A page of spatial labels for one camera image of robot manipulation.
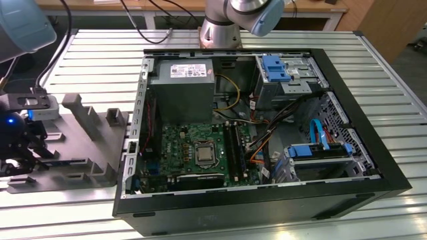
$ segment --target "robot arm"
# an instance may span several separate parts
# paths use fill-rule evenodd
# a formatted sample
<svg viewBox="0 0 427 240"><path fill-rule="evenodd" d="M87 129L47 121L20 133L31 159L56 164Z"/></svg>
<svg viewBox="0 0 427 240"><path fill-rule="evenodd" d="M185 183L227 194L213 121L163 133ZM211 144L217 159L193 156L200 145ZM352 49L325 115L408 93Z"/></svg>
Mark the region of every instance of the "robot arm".
<svg viewBox="0 0 427 240"><path fill-rule="evenodd" d="M53 43L53 27L33 0L0 0L0 63Z"/></svg>
<svg viewBox="0 0 427 240"><path fill-rule="evenodd" d="M241 44L240 29L263 37L275 28L284 0L205 0L205 19L200 30L203 48L229 49Z"/></svg>

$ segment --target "yellow wire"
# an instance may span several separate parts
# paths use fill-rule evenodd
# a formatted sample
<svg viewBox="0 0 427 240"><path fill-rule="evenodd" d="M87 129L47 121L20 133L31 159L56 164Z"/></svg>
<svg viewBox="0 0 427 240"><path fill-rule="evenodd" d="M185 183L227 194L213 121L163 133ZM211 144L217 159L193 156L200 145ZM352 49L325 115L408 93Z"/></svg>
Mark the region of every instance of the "yellow wire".
<svg viewBox="0 0 427 240"><path fill-rule="evenodd" d="M231 84L233 85L233 87L235 87L235 89L237 91L237 98L235 99L233 104L231 104L228 107L213 109L213 111L224 111L224 110L231 109L233 106L237 105L237 103L240 101L240 89L239 89L236 83L227 76L224 76L223 74L216 74L215 76L223 77L228 82L231 82Z"/></svg>

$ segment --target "power supply label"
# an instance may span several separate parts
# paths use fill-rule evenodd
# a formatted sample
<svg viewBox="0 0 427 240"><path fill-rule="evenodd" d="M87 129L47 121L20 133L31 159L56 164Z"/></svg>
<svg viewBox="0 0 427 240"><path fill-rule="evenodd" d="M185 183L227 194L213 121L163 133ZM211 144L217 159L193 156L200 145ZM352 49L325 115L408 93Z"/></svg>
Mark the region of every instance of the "power supply label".
<svg viewBox="0 0 427 240"><path fill-rule="evenodd" d="M171 78L203 78L205 76L205 64L175 64L171 66Z"/></svg>

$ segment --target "slotted aluminum table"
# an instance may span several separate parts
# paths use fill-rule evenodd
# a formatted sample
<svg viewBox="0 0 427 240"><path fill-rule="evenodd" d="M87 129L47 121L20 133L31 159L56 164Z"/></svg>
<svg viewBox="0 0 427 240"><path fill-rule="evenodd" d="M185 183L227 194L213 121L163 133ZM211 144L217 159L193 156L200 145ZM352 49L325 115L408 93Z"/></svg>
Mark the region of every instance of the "slotted aluminum table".
<svg viewBox="0 0 427 240"><path fill-rule="evenodd" d="M165 31L145 30L153 40ZM241 32L245 48L321 48L349 87L412 189L340 219L203 232L167 239L424 239L427 238L427 109L363 36L352 32L275 31L263 39ZM175 30L160 45L135 30L79 30L45 86L57 101L80 93L97 112L133 110L143 50L197 48L197 32ZM0 181L0 189L7 186ZM135 239L112 217L115 187L28 194L0 192L0 239Z"/></svg>

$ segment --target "green circuit board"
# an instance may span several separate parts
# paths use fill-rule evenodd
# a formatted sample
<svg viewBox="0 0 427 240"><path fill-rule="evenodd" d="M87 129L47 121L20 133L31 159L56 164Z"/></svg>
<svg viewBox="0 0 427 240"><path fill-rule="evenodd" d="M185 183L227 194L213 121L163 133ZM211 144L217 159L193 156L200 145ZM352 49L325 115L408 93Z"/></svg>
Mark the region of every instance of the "green circuit board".
<svg viewBox="0 0 427 240"><path fill-rule="evenodd" d="M239 125L240 141L251 141L249 128ZM197 165L196 151L200 145L213 145L215 164ZM248 177L233 181L228 175L227 153L224 148L224 134L221 124L164 125L161 132L161 159L159 174L161 176L199 173L224 174L224 187L259 184L259 171L248 171Z"/></svg>

